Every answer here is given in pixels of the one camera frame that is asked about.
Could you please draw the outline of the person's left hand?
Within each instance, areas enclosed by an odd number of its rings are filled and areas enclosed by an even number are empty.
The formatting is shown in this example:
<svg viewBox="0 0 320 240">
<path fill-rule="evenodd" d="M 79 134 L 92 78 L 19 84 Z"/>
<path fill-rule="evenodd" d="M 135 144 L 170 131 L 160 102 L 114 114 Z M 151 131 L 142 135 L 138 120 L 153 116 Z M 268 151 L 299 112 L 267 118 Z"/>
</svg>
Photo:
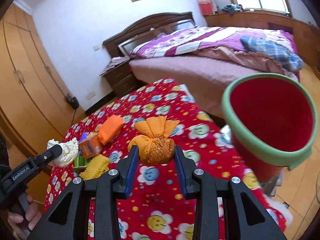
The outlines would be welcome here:
<svg viewBox="0 0 320 240">
<path fill-rule="evenodd" d="M 38 210 L 38 204 L 34 202 L 33 197 L 29 194 L 27 195 L 27 201 L 29 203 L 29 210 L 26 212 L 25 216 L 8 212 L 8 222 L 19 239 L 27 239 L 27 236 L 19 226 L 19 224 L 23 223 L 24 219 L 28 221 L 28 228 L 32 231 L 42 217 L 42 213 Z"/>
</svg>

